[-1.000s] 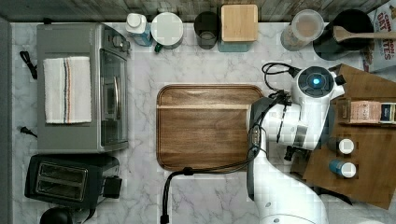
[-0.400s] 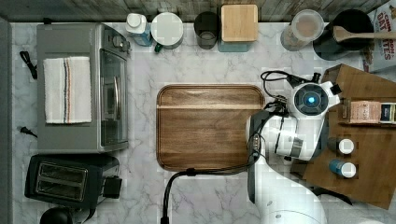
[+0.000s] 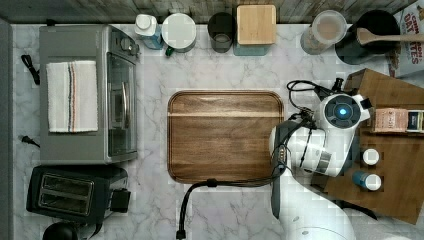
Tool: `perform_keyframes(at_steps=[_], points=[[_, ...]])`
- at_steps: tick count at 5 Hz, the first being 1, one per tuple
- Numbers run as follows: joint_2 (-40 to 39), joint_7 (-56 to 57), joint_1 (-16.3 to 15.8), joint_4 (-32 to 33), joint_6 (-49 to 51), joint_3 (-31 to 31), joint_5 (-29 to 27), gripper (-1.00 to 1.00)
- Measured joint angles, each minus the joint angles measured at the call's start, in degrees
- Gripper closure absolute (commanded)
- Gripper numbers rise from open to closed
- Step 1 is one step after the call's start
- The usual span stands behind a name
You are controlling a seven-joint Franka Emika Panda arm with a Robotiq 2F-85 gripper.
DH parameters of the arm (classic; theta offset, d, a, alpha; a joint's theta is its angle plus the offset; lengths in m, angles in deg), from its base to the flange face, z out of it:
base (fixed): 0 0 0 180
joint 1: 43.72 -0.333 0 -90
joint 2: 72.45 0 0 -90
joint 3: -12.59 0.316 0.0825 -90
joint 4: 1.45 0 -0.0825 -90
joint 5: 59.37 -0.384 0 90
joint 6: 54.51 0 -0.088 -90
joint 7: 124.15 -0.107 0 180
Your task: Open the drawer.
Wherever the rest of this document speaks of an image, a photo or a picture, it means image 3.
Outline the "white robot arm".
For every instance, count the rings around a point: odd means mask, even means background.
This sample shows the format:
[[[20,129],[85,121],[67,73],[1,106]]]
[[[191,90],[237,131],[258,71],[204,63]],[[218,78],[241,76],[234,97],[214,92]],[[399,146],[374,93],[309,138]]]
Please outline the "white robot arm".
[[[269,137],[272,164],[282,167],[272,181],[271,208],[286,240],[356,240],[345,212],[300,184],[291,172],[301,168],[330,177],[343,172],[356,128],[370,118],[370,100],[334,94],[321,100],[313,125],[287,120]]]

